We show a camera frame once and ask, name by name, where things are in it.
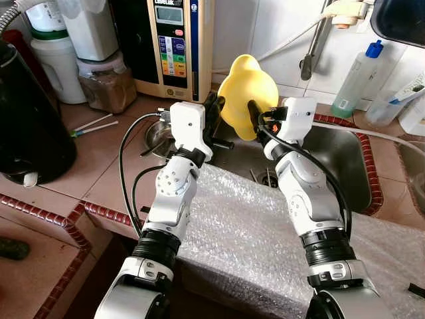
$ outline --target black electric kettle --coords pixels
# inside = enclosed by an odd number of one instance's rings
[[[76,148],[13,45],[0,41],[0,172],[30,187],[68,170]]]

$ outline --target display screen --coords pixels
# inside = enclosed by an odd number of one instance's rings
[[[156,11],[158,22],[174,22],[183,24],[183,10],[180,8],[156,6]]]

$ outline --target white tile wall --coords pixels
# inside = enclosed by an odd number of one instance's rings
[[[228,68],[243,53],[260,56],[273,49],[316,17],[322,3],[320,0],[216,0],[213,68]],[[299,96],[303,92],[316,97],[318,102],[330,104],[356,55],[365,52],[369,43],[379,37],[367,24],[347,30],[333,29],[311,80],[302,81],[299,62],[308,50],[312,34],[313,30],[261,62],[261,67],[276,81],[281,95]],[[382,43],[382,64],[363,95],[364,105],[383,86],[397,90],[425,68],[424,49],[384,39]],[[222,80],[223,76],[213,77],[213,82]]]

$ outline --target sink drain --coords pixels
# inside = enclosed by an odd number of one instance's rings
[[[269,176],[267,176],[267,171],[264,171],[261,174],[258,174],[257,182],[265,186],[270,186],[271,188],[278,188],[279,187],[278,176],[271,169],[268,170],[268,173],[269,173]]]

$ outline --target blue bottle cap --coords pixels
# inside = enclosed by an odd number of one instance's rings
[[[381,40],[378,40],[375,43],[371,43],[369,48],[367,48],[366,56],[369,58],[377,58],[382,52],[384,46],[381,44]]]

